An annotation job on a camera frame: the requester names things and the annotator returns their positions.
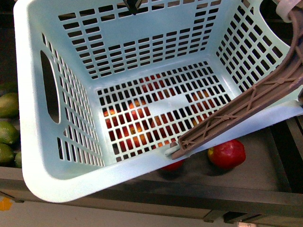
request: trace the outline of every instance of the red apple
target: red apple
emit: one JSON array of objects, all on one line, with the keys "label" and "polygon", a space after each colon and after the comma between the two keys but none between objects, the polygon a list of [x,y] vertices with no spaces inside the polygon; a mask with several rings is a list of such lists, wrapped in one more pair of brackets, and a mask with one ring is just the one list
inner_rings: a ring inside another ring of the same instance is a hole
[{"label": "red apple", "polygon": [[[115,111],[114,111],[113,109],[110,109],[110,110],[109,110],[109,113],[110,113],[110,115],[116,114]],[[105,117],[108,117],[108,116],[109,116],[108,111],[103,112],[103,115],[104,115]],[[118,125],[119,125],[118,120],[117,120],[116,117],[112,117],[112,120],[113,120],[114,126],[118,126]],[[111,124],[111,122],[110,122],[110,118],[107,118],[107,119],[105,120],[105,122],[106,122],[106,126],[107,126],[108,129],[112,128],[112,124]]]},{"label": "red apple", "polygon": [[[141,103],[142,103],[142,105],[145,105],[145,104],[146,104],[146,102],[145,102],[143,99],[141,100]],[[135,107],[139,107],[139,106],[140,106],[139,100],[135,100],[135,101],[134,101],[134,104],[133,104],[133,103],[130,103],[129,106],[128,106],[128,108],[129,108],[129,109],[134,109]],[[133,110],[133,111],[131,111],[131,114],[132,114],[134,120],[137,120],[137,119],[138,119],[138,115],[139,115],[140,118],[143,118],[143,117],[144,117],[143,109],[138,109],[138,114],[137,114],[137,112],[136,112],[135,110]],[[126,116],[126,119],[127,119],[128,122],[131,122],[131,121],[132,121],[132,120],[130,119],[130,115],[127,115],[127,116]]]},{"label": "red apple", "polygon": [[221,169],[232,169],[245,161],[244,145],[238,140],[230,140],[208,149],[209,160]]},{"label": "red apple", "polygon": [[[203,92],[205,98],[208,98],[208,97],[209,97],[209,94],[208,94],[208,92],[207,92],[206,90],[203,90],[202,92]],[[204,97],[203,97],[203,95],[202,95],[202,93],[201,93],[200,91],[198,91],[197,93],[198,93],[198,96],[199,96],[200,99],[204,99]],[[209,105],[210,105],[212,108],[215,107],[215,105],[214,105],[214,103],[213,103],[213,101],[212,101],[211,99],[208,100],[208,103],[209,103]],[[208,104],[207,104],[206,101],[203,101],[202,104],[203,104],[203,106],[205,106],[205,108],[206,108],[207,110],[209,109],[209,106],[208,106]]]},{"label": "red apple", "polygon": [[169,171],[169,172],[172,172],[172,171],[176,171],[178,170],[179,168],[181,168],[181,166],[183,165],[185,159],[183,160],[180,160],[178,162],[175,162],[173,164],[170,164],[168,166],[165,166],[163,168],[161,168],[162,170],[165,170],[165,171]]},{"label": "red apple", "polygon": [[[132,124],[129,126],[130,134],[128,132],[127,127],[123,127],[122,130],[123,130],[123,134],[124,134],[125,137],[127,137],[129,135],[135,135],[136,133],[143,132],[143,129],[142,129],[142,127],[139,123],[136,124],[136,129]],[[123,138],[123,135],[122,135],[121,131],[118,134],[118,138],[119,139]],[[151,139],[152,139],[152,135],[150,133],[147,133],[146,135],[140,134],[139,136],[135,136],[135,137],[127,139],[126,144],[127,144],[128,150],[132,150],[134,148],[132,140],[134,142],[135,147],[138,148],[138,147],[141,146],[140,141],[143,145],[146,145],[149,141],[151,141]],[[120,147],[121,147],[122,151],[127,150],[124,142],[120,142]]]}]

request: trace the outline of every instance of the basket handle hole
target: basket handle hole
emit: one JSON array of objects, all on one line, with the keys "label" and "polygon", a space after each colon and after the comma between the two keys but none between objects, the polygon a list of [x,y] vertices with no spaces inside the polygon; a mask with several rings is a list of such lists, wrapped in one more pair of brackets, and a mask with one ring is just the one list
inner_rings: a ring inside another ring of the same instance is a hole
[{"label": "basket handle hole", "polygon": [[46,56],[46,54],[43,51],[40,52],[40,55],[41,55],[47,111],[51,119],[55,123],[59,123],[58,92],[54,78],[53,67],[49,58]]}]

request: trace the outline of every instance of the laundry basket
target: laundry basket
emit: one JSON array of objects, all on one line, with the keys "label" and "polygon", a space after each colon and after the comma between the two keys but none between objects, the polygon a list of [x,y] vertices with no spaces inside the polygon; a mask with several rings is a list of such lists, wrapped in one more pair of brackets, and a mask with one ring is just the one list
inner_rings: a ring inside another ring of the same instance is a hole
[{"label": "laundry basket", "polygon": [[171,143],[291,52],[261,2],[145,0],[134,16],[122,0],[19,0],[21,147],[32,193],[71,201],[301,114],[293,88],[232,133],[170,155]]}]

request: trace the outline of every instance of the white strap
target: white strap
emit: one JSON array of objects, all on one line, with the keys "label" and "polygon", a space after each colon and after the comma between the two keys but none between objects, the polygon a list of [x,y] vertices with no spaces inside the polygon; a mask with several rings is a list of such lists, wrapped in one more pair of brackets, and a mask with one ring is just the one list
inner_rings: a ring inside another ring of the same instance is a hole
[{"label": "white strap", "polygon": [[289,19],[288,14],[300,1],[301,0],[281,0],[276,7],[276,13],[284,22],[290,23],[291,20]]}]

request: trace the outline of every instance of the orange object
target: orange object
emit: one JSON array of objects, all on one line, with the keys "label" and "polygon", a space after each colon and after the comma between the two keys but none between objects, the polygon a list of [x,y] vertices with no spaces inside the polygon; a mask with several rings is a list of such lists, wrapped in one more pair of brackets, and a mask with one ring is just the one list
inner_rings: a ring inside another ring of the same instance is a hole
[{"label": "orange object", "polygon": [[11,205],[13,205],[13,203],[10,201],[9,198],[4,197],[2,199],[2,201],[0,201],[0,210],[1,211],[6,211],[9,210]]}]

